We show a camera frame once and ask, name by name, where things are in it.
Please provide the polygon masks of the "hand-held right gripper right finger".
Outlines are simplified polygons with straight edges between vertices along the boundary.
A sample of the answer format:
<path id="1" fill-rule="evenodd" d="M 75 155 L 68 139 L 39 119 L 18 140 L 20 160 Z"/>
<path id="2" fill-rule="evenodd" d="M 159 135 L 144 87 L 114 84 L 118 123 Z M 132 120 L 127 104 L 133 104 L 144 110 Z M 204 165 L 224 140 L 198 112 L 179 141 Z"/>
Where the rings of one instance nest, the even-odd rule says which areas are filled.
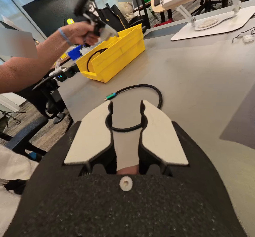
<path id="1" fill-rule="evenodd" d="M 146 168 L 155 164 L 161 170 L 167 166 L 188 166 L 171 119 L 147 100 L 141 101 L 140 113 L 139 163 Z"/>

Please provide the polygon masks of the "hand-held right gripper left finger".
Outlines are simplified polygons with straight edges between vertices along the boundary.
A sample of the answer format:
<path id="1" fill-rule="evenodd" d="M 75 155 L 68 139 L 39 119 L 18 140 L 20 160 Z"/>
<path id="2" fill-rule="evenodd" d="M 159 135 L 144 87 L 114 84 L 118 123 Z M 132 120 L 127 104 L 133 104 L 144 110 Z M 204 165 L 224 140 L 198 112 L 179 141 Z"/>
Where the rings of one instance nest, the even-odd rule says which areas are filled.
<path id="1" fill-rule="evenodd" d="M 95 164 L 107 167 L 116 159 L 112 114 L 113 102 L 105 101 L 81 120 L 65 165 L 86 165 L 91 169 Z"/>

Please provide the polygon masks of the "yellow plastic bin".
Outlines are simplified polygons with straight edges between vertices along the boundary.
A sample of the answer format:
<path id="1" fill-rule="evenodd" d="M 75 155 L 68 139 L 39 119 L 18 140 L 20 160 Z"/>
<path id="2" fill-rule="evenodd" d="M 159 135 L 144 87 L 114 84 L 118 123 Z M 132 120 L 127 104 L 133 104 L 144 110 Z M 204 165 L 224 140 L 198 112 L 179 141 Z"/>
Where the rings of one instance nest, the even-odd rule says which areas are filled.
<path id="1" fill-rule="evenodd" d="M 118 32 L 119 37 L 110 37 L 76 60 L 76 64 L 84 77 L 107 83 L 136 57 L 145 51 L 142 24 Z M 97 53 L 86 64 L 89 57 L 97 50 L 108 48 L 103 53 Z"/>

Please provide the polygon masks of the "dark grey desk mat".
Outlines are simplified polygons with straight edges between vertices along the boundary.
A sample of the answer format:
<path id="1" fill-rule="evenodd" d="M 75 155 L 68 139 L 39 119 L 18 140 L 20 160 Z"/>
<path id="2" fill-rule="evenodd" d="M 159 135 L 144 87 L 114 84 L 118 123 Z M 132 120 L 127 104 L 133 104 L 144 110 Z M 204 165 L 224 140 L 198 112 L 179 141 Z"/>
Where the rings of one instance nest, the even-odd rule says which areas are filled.
<path id="1" fill-rule="evenodd" d="M 176 34 L 186 24 L 187 24 L 187 22 L 180 23 L 180 24 L 177 24 L 174 26 L 161 28 L 161 29 L 154 30 L 154 31 L 150 31 L 148 34 L 144 35 L 144 39 L 157 38 L 157 37 L 162 37 L 162 36 L 166 36 L 166 35 Z"/>

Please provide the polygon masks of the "person's left hand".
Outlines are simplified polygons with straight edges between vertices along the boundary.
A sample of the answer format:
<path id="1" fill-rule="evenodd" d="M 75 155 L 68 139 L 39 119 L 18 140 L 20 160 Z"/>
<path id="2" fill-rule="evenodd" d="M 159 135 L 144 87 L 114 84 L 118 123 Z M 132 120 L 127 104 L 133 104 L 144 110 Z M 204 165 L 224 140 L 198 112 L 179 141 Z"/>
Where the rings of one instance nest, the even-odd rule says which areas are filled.
<path id="1" fill-rule="evenodd" d="M 89 24 L 88 22 L 75 22 L 67 25 L 65 28 L 65 34 L 72 44 L 90 46 L 98 43 L 99 37 L 94 34 L 95 25 Z"/>

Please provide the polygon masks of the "black backpack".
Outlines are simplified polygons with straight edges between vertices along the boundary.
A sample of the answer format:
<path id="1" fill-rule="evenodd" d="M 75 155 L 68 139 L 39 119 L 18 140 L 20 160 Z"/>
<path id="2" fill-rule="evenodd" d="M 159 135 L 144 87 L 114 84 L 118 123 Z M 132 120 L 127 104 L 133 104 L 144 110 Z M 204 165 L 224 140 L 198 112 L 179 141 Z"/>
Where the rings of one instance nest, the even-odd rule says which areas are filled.
<path id="1" fill-rule="evenodd" d="M 112 7 L 110 7 L 109 4 L 106 4 L 105 8 L 96 9 L 96 11 L 100 19 L 117 32 L 129 28 L 128 21 L 125 19 L 116 4 Z"/>

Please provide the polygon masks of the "beige cushion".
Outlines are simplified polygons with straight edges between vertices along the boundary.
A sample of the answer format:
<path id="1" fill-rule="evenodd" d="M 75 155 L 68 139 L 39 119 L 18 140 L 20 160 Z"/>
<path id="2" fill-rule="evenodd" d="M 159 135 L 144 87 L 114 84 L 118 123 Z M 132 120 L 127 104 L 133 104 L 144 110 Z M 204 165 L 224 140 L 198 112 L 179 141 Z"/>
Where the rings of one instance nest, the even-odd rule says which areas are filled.
<path id="1" fill-rule="evenodd" d="M 128 22 L 134 18 L 132 2 L 118 2 L 118 8 Z"/>

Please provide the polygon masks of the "blue plastic bin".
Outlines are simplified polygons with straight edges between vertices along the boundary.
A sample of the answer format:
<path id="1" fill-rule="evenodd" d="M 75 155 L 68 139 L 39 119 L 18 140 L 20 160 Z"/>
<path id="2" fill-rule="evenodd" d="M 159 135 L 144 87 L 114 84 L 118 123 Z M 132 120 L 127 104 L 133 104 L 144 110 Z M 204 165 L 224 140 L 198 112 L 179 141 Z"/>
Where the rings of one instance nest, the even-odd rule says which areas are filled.
<path id="1" fill-rule="evenodd" d="M 70 57 L 71 60 L 76 61 L 78 58 L 82 56 L 81 49 L 82 45 L 78 45 L 69 52 L 67 52 L 67 55 Z"/>

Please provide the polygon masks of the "black metal shelf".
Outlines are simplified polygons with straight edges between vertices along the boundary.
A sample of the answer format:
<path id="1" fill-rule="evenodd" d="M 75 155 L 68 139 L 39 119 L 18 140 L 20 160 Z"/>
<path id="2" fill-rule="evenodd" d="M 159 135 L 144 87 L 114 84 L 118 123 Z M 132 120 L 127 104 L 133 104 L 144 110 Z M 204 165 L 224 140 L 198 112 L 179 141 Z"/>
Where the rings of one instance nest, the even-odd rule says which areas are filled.
<path id="1" fill-rule="evenodd" d="M 145 16 L 145 24 L 147 29 L 150 29 L 150 21 L 147 13 L 147 6 L 145 4 L 145 0 L 134 0 L 135 1 L 135 7 L 134 7 L 134 12 L 138 11 L 139 15 L 141 15 L 141 11 L 144 11 L 144 16 Z"/>

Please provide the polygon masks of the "blue wristband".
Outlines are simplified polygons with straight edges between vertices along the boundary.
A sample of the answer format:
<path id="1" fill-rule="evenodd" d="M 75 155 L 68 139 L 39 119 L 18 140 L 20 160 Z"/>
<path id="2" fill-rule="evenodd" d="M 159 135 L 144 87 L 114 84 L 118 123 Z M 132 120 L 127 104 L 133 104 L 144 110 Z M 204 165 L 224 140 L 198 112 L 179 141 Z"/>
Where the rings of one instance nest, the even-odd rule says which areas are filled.
<path id="1" fill-rule="evenodd" d="M 62 38 L 70 45 L 72 46 L 73 43 L 69 40 L 69 38 L 66 36 L 66 34 L 63 32 L 62 28 L 58 28 L 58 32 L 61 34 Z"/>

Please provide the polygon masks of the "large black display panel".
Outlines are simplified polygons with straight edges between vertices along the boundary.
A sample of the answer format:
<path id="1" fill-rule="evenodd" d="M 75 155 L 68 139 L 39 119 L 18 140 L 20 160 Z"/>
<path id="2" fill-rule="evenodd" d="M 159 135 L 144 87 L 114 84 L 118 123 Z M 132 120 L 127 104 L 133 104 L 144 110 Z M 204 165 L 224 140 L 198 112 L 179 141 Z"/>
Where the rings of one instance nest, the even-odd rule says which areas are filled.
<path id="1" fill-rule="evenodd" d="M 73 19 L 74 22 L 87 20 L 74 15 L 77 2 L 78 0 L 34 0 L 22 7 L 43 34 L 49 37 L 58 28 L 67 25 L 67 19 Z"/>

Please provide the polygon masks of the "black device with lit display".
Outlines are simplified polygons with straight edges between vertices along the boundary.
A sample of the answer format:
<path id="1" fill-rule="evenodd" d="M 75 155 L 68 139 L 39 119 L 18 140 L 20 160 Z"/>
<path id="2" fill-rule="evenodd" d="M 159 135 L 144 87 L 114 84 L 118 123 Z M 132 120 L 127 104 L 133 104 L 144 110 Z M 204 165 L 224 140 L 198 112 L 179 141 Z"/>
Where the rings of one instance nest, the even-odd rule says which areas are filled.
<path id="1" fill-rule="evenodd" d="M 59 70 L 55 74 L 53 74 L 53 77 L 56 78 L 59 82 L 63 82 L 68 79 L 68 77 L 62 70 Z"/>

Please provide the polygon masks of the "black office chair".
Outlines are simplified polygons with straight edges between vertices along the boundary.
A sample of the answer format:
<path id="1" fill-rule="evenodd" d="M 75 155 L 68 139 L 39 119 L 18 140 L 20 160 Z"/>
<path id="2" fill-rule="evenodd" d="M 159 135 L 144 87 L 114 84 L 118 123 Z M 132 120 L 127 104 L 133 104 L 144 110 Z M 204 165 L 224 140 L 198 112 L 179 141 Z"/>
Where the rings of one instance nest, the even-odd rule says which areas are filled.
<path id="1" fill-rule="evenodd" d="M 200 1 L 199 7 L 195 9 L 192 13 L 191 16 L 196 16 L 201 14 L 202 12 L 210 12 L 212 10 L 216 10 L 215 6 L 217 4 L 221 4 L 222 0 L 194 0 L 193 3 L 196 1 Z"/>
<path id="2" fill-rule="evenodd" d="M 29 101 L 43 117 L 48 120 L 53 119 L 54 124 L 60 123 L 66 116 L 64 110 L 67 109 L 61 95 L 58 92 L 58 84 L 53 77 L 45 77 L 19 92 L 16 95 Z M 25 150 L 29 150 L 28 158 L 40 162 L 46 151 L 32 145 L 29 140 L 24 140 L 21 145 L 14 151 L 18 154 L 25 155 Z"/>

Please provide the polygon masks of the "person's white clothing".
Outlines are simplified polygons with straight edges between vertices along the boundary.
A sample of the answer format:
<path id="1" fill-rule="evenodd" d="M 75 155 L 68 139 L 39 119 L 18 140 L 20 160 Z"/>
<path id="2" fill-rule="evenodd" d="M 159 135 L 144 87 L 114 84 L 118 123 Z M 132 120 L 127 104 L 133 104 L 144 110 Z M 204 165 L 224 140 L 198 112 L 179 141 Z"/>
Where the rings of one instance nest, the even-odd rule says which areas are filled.
<path id="1" fill-rule="evenodd" d="M 0 178 L 2 180 L 28 180 L 38 166 L 38 162 L 19 155 L 0 145 Z M 0 186 L 0 236 L 8 229 L 20 203 L 21 195 L 7 191 Z"/>

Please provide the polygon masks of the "white monitor stand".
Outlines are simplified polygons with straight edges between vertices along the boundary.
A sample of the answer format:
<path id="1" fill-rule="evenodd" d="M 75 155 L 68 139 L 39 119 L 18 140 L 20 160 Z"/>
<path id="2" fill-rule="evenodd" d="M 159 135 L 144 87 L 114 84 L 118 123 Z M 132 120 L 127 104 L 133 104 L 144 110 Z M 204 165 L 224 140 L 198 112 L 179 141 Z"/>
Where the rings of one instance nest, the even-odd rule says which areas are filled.
<path id="1" fill-rule="evenodd" d="M 200 20 L 197 20 L 195 16 L 191 16 L 183 5 L 176 7 L 176 10 L 188 20 L 188 23 L 171 38 L 172 41 L 235 31 L 243 27 L 252 17 L 255 7 L 241 7 L 239 11 L 232 7 L 229 12 Z"/>

